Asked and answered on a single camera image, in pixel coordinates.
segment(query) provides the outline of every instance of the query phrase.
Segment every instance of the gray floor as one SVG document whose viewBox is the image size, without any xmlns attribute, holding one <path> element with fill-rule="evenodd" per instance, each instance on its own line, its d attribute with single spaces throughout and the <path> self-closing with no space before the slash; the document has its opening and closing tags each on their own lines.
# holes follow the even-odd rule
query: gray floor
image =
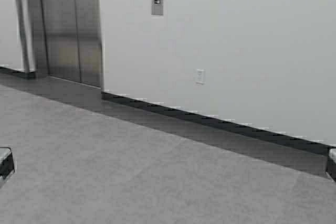
<svg viewBox="0 0 336 224">
<path fill-rule="evenodd" d="M 333 223 L 325 157 L 0 74 L 0 223 Z"/>
</svg>

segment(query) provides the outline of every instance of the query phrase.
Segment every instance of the stainless steel elevator door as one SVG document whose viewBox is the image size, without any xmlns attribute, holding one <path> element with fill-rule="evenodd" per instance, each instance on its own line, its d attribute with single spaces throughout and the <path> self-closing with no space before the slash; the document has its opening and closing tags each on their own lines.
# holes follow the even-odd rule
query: stainless steel elevator door
<svg viewBox="0 0 336 224">
<path fill-rule="evenodd" d="M 51 76 L 100 85 L 98 0 L 43 0 Z"/>
<path fill-rule="evenodd" d="M 98 36 L 98 0 L 76 0 L 81 82 L 100 84 L 101 48 Z"/>
</svg>

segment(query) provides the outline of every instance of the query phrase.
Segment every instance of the wall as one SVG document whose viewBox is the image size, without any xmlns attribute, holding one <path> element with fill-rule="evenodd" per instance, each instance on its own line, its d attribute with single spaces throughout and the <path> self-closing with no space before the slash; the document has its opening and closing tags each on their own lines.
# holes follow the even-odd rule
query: wall
<svg viewBox="0 0 336 224">
<path fill-rule="evenodd" d="M 105 92 L 336 146 L 335 0 L 100 6 Z"/>
<path fill-rule="evenodd" d="M 25 71 L 22 45 L 19 35 L 18 14 L 16 0 L 0 0 L 0 67 L 5 67 L 17 71 Z M 22 0 L 23 9 L 23 30 L 27 39 L 27 71 L 35 71 L 34 51 L 32 48 L 31 27 L 29 22 L 28 1 Z"/>
</svg>

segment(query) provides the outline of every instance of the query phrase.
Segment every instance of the wall outlet cover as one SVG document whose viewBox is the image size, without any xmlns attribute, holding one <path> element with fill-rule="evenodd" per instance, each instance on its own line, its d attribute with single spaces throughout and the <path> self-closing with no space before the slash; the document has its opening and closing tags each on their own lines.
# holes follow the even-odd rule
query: wall outlet cover
<svg viewBox="0 0 336 224">
<path fill-rule="evenodd" d="M 204 69 L 196 70 L 196 83 L 204 84 L 205 83 L 205 71 Z"/>
</svg>

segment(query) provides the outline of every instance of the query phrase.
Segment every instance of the elevator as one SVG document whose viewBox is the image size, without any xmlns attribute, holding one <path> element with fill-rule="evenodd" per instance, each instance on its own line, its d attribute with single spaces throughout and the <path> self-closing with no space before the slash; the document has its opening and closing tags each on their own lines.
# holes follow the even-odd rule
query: elevator
<svg viewBox="0 0 336 224">
<path fill-rule="evenodd" d="M 41 0 L 50 76 L 100 86 L 98 0 Z"/>
</svg>

